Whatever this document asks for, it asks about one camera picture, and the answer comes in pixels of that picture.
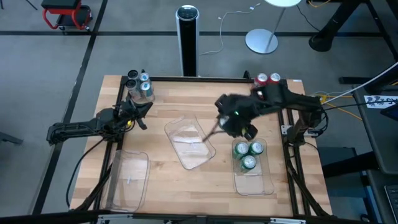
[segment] can cluster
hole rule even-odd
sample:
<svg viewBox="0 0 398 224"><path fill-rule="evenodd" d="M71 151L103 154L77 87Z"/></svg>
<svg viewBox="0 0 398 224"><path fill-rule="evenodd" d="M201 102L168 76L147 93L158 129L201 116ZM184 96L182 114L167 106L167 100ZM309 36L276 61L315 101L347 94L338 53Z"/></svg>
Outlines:
<svg viewBox="0 0 398 224"><path fill-rule="evenodd" d="M139 100L154 101L154 87L150 81L149 74L144 70L138 74L137 70L131 70L127 77L126 88L131 95L131 99L135 102Z"/></svg>
<svg viewBox="0 0 398 224"><path fill-rule="evenodd" d="M254 87L258 88L265 86L269 83L279 83L279 81L280 81L280 75L278 73L272 73L271 75L269 75L269 77L264 73L260 73L254 79Z"/></svg>
<svg viewBox="0 0 398 224"><path fill-rule="evenodd" d="M241 172L246 173L254 169L257 162L254 156L260 155L264 151L264 146L259 141L253 141L248 145L246 142L238 142L232 152L234 159L240 160Z"/></svg>

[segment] red soda can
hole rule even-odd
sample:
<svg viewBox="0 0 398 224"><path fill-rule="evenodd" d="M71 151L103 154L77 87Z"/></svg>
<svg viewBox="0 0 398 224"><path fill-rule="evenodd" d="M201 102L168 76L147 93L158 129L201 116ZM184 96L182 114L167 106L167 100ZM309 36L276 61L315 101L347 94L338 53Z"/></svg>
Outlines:
<svg viewBox="0 0 398 224"><path fill-rule="evenodd" d="M254 87L260 87L264 86L267 84L268 77L264 73L260 73L255 79L254 79Z"/></svg>
<svg viewBox="0 0 398 224"><path fill-rule="evenodd" d="M280 75L278 73L272 73L268 79L268 83L279 83Z"/></svg>

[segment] green soda can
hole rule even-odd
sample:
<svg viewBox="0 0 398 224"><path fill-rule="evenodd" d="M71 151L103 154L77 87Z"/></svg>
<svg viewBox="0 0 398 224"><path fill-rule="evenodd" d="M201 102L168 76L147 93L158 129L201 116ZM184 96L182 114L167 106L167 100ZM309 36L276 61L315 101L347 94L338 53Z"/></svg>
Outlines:
<svg viewBox="0 0 398 224"><path fill-rule="evenodd" d="M244 173L249 172L250 170L255 168L256 163L257 163L256 158L254 158L253 156L243 157L241 160L241 171Z"/></svg>
<svg viewBox="0 0 398 224"><path fill-rule="evenodd" d="M264 146L259 141L254 141L250 144L249 153L252 156L260 155L264 151Z"/></svg>
<svg viewBox="0 0 398 224"><path fill-rule="evenodd" d="M239 142L235 145L233 151L234 159L241 159L249 152L249 146L245 142Z"/></svg>

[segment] can lid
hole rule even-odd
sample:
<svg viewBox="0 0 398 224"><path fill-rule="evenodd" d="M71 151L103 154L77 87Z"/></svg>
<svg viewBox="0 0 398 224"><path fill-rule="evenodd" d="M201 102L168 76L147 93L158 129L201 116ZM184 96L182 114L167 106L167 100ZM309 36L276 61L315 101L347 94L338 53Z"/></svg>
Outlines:
<svg viewBox="0 0 398 224"><path fill-rule="evenodd" d="M249 151L249 147L245 142L239 142L236 145L236 150L240 153L240 154L245 154Z"/></svg>
<svg viewBox="0 0 398 224"><path fill-rule="evenodd" d="M267 81L268 77L267 77L266 74L260 73L260 74L257 76L257 79L258 79L260 82L265 82L265 81Z"/></svg>
<svg viewBox="0 0 398 224"><path fill-rule="evenodd" d="M148 79L149 79L148 73L142 73L142 74L139 76L139 79L140 79L141 81L143 81L143 82L148 81Z"/></svg>
<svg viewBox="0 0 398 224"><path fill-rule="evenodd" d="M243 164L247 168L254 168L256 166L256 159L253 156L245 156L243 158Z"/></svg>
<svg viewBox="0 0 398 224"><path fill-rule="evenodd" d="M271 80L274 82L278 82L280 80L280 75L278 73L273 73L271 75Z"/></svg>
<svg viewBox="0 0 398 224"><path fill-rule="evenodd" d="M253 149L253 151L254 151L255 153L262 153L262 151L264 150L262 144L259 143L259 142L253 142L253 143L251 144L251 148Z"/></svg>
<svg viewBox="0 0 398 224"><path fill-rule="evenodd" d="M127 73L127 76L129 78L136 78L138 76L137 70L131 70L129 73Z"/></svg>
<svg viewBox="0 0 398 224"><path fill-rule="evenodd" d="M149 90L150 89L150 83L149 82L144 82L141 84L141 90Z"/></svg>
<svg viewBox="0 0 398 224"><path fill-rule="evenodd" d="M135 80L129 80L126 82L127 88L134 88L134 87L136 87L136 85L137 85L137 82Z"/></svg>

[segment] soda can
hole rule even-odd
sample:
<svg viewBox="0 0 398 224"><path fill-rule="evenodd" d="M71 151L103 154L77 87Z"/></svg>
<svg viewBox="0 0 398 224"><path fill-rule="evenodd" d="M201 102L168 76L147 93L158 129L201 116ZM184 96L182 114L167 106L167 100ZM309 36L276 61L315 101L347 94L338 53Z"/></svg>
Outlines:
<svg viewBox="0 0 398 224"><path fill-rule="evenodd" d="M141 74L139 75L139 80L141 81L141 83L149 82L149 84L152 84L152 83L150 82L149 75L148 75L148 73L146 73L146 72L141 73Z"/></svg>
<svg viewBox="0 0 398 224"><path fill-rule="evenodd" d="M254 141L249 146L249 153L252 156L260 155L264 151L264 146L259 141Z"/></svg>
<svg viewBox="0 0 398 224"><path fill-rule="evenodd" d="M264 73L260 73L255 79L254 79L254 87L260 87L264 86L267 84L268 77Z"/></svg>
<svg viewBox="0 0 398 224"><path fill-rule="evenodd" d="M249 152L249 146L245 142L238 142L232 153L234 159L241 159Z"/></svg>
<svg viewBox="0 0 398 224"><path fill-rule="evenodd" d="M141 99L141 92L137 80L129 80L126 82L126 88L129 91L133 101Z"/></svg>
<svg viewBox="0 0 398 224"><path fill-rule="evenodd" d="M129 79L137 81L139 79L137 70L131 70L129 73L127 73L127 77L129 77Z"/></svg>
<svg viewBox="0 0 398 224"><path fill-rule="evenodd" d="M279 83L280 75L278 73L272 73L269 77L269 83Z"/></svg>
<svg viewBox="0 0 398 224"><path fill-rule="evenodd" d="M257 164L256 158L253 156L245 156L241 160L241 172L249 172L253 168L255 168Z"/></svg>
<svg viewBox="0 0 398 224"><path fill-rule="evenodd" d="M145 99L148 101L154 101L155 95L152 89L152 85L149 82L141 83L141 93Z"/></svg>

